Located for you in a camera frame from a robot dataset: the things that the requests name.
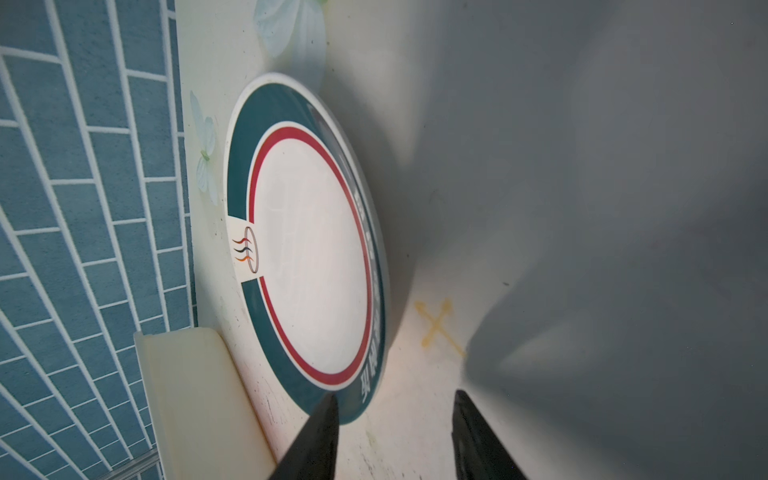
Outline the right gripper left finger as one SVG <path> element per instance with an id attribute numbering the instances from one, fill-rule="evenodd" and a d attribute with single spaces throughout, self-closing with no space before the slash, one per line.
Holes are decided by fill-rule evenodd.
<path id="1" fill-rule="evenodd" d="M 338 401 L 329 393 L 315 407 L 269 479 L 334 479 L 339 428 Z"/>

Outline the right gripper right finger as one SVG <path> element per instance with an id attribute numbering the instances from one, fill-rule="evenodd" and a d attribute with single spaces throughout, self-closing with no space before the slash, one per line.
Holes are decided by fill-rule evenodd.
<path id="1" fill-rule="evenodd" d="M 454 396 L 451 437 L 457 479 L 527 479 L 467 392 L 461 389 Z"/>

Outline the green red ring plate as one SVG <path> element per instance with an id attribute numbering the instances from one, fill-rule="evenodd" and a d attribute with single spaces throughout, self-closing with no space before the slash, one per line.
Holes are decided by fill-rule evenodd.
<path id="1" fill-rule="evenodd" d="M 265 358 L 295 404 L 360 417 L 385 364 L 389 278 L 376 210 L 340 124 L 297 80 L 239 96 L 223 155 L 227 241 Z"/>

